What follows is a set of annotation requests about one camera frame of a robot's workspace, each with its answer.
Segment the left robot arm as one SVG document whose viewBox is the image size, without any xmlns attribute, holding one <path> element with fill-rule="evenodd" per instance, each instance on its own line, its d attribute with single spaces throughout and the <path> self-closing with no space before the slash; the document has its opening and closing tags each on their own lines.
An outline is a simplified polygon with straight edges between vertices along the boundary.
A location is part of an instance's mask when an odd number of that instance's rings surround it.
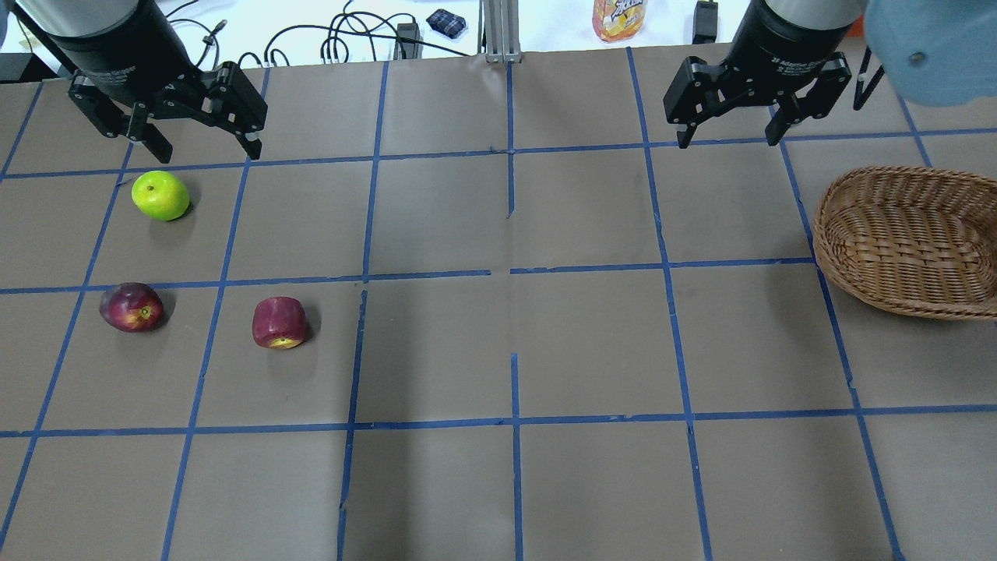
<svg viewBox="0 0 997 561">
<path fill-rule="evenodd" d="M 203 70 L 153 1 L 13 1 L 75 65 L 69 98 L 104 137 L 139 143 L 161 163 L 172 145 L 156 120 L 190 118 L 230 132 L 258 160 L 267 103 L 242 68 Z"/>
</svg>

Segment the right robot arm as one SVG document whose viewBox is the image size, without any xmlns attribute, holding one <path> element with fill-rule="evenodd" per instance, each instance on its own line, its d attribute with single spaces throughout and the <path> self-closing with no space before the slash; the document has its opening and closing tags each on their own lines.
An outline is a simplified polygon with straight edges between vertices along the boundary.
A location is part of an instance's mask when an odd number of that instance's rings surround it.
<svg viewBox="0 0 997 561">
<path fill-rule="evenodd" d="M 794 125 L 825 118 L 850 84 L 838 46 L 857 22 L 880 67 L 859 79 L 854 109 L 883 76 L 916 105 L 995 96 L 993 1 L 752 1 L 725 59 L 684 59 L 667 89 L 665 117 L 678 146 L 687 148 L 705 121 L 737 108 L 775 109 L 765 130 L 771 146 Z"/>
</svg>

